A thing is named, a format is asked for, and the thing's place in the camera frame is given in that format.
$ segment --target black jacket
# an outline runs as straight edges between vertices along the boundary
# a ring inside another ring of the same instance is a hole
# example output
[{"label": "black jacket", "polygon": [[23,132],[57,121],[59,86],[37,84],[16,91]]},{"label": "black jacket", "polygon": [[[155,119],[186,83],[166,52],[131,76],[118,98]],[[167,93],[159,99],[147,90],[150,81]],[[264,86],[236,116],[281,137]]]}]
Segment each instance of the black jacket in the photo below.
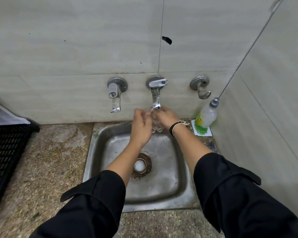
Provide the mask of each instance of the black jacket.
[{"label": "black jacket", "polygon": [[[249,170],[210,153],[198,161],[193,179],[205,217],[226,238],[298,237],[298,218],[259,188],[261,179]],[[112,237],[125,194],[120,176],[102,171],[65,192],[61,202],[72,199],[30,238]]]}]

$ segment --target yellow label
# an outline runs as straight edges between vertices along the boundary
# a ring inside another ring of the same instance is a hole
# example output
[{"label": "yellow label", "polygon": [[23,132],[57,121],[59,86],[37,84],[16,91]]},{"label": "yellow label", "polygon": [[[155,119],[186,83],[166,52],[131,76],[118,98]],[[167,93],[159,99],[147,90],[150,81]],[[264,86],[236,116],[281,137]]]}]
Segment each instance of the yellow label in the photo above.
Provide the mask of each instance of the yellow label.
[{"label": "yellow label", "polygon": [[196,117],[195,123],[199,126],[203,124],[203,119],[201,118],[201,113],[199,113],[199,116]]}]

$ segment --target plastic bottle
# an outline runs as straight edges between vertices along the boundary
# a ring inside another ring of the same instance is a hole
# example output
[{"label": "plastic bottle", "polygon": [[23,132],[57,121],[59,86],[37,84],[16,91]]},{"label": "plastic bottle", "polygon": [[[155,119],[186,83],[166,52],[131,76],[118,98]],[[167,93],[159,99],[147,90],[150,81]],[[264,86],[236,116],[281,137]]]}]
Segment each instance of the plastic bottle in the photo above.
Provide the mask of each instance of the plastic bottle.
[{"label": "plastic bottle", "polygon": [[217,117],[217,106],[219,98],[214,98],[209,105],[205,105],[199,115],[195,119],[195,129],[199,134],[205,134],[207,128],[213,123]]}]

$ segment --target person's right arm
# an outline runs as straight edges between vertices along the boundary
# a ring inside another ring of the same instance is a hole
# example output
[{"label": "person's right arm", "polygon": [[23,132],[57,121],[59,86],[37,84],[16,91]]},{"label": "person's right arm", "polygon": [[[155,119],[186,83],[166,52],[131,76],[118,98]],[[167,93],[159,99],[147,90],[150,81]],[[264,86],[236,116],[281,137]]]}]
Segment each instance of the person's right arm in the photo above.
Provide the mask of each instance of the person's right arm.
[{"label": "person's right arm", "polygon": [[[179,121],[165,107],[154,114],[167,129]],[[298,218],[257,186],[258,176],[212,153],[183,124],[175,126],[174,136],[193,175],[205,217],[226,238],[298,237]]]}]

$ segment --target black bracelet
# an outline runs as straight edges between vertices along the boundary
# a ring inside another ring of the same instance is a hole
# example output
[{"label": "black bracelet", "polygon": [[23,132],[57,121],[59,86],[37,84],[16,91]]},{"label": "black bracelet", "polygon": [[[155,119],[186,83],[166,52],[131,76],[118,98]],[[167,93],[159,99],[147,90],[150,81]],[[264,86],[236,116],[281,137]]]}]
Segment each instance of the black bracelet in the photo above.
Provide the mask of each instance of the black bracelet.
[{"label": "black bracelet", "polygon": [[171,125],[171,127],[170,127],[169,132],[170,132],[170,134],[172,135],[172,137],[174,137],[172,130],[173,130],[173,128],[175,127],[175,125],[176,125],[176,124],[179,124],[179,123],[183,123],[183,121],[176,122],[176,123],[174,123],[173,125]]}]

